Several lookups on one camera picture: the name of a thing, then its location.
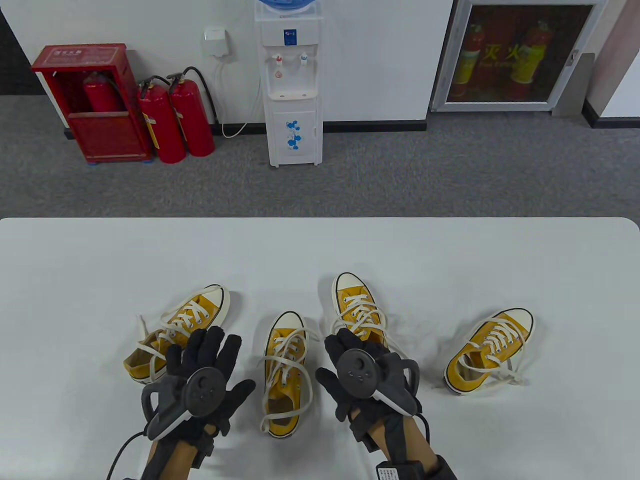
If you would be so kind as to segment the person's left hand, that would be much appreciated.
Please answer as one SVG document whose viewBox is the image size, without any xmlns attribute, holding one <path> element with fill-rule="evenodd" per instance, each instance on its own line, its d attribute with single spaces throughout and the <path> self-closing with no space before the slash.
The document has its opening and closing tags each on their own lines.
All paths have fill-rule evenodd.
<svg viewBox="0 0 640 480">
<path fill-rule="evenodd" d="M 229 381 L 241 346 L 240 336 L 226 335 L 219 326 L 212 326 L 208 330 L 197 329 L 192 332 L 185 347 L 176 343 L 167 350 L 166 374 L 188 379 L 201 368 L 213 367 Z M 232 416 L 255 388 L 256 382 L 253 379 L 238 382 L 231 390 L 226 391 L 224 400 L 210 415 L 182 422 L 166 437 L 194 444 L 204 434 L 216 436 L 221 432 L 226 436 L 231 429 Z"/>
</svg>

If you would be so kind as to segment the person's right hand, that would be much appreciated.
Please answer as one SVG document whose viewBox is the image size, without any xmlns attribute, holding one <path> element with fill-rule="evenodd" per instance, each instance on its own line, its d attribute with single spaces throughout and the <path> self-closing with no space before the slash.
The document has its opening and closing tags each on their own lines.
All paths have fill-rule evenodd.
<svg viewBox="0 0 640 480">
<path fill-rule="evenodd" d="M 343 327 L 324 340 L 334 371 L 320 367 L 315 379 L 336 403 L 338 421 L 349 421 L 357 442 L 380 447 L 371 432 L 387 419 L 394 423 L 422 412 L 418 402 L 418 364 L 380 342 L 362 340 Z"/>
</svg>

